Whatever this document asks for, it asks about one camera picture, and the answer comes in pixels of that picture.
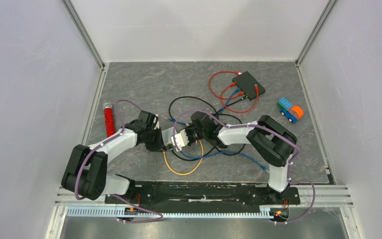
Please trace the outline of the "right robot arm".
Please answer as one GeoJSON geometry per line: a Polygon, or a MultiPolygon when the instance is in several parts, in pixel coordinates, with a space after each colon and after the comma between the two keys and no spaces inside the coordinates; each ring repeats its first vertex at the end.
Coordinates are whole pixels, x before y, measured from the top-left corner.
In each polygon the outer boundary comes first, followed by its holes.
{"type": "Polygon", "coordinates": [[[207,112],[197,111],[191,116],[191,124],[173,134],[172,143],[180,151],[197,140],[223,148],[252,145],[269,164],[269,200],[280,203],[287,197],[291,182],[288,167],[298,156],[299,147],[296,136],[270,116],[263,115],[249,123],[226,124],[207,112]]]}

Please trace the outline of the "clear plastic box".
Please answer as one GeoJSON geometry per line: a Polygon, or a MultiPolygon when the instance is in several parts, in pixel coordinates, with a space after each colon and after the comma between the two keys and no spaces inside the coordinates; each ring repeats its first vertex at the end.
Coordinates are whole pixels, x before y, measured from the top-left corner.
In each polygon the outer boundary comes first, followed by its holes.
{"type": "Polygon", "coordinates": [[[171,127],[162,131],[162,140],[164,146],[172,145],[174,143],[174,136],[176,134],[176,130],[171,127]]]}

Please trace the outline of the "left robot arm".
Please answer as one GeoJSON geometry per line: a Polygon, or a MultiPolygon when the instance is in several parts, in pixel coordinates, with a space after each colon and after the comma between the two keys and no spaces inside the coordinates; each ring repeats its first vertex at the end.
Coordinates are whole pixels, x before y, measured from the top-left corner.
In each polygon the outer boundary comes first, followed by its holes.
{"type": "Polygon", "coordinates": [[[124,203],[135,200],[133,180],[109,175],[108,164],[123,152],[140,144],[150,152],[166,150],[158,115],[141,111],[138,118],[121,127],[114,135],[89,146],[78,144],[70,155],[61,187],[73,192],[76,199],[96,200],[102,194],[117,197],[124,203]]]}

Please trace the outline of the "black network switch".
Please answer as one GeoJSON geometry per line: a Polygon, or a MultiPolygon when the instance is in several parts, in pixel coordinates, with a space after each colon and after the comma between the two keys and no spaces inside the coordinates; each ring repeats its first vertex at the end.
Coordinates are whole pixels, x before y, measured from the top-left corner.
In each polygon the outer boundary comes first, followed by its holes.
{"type": "Polygon", "coordinates": [[[242,90],[250,101],[257,99],[266,92],[266,89],[248,71],[232,78],[232,82],[242,90]]]}

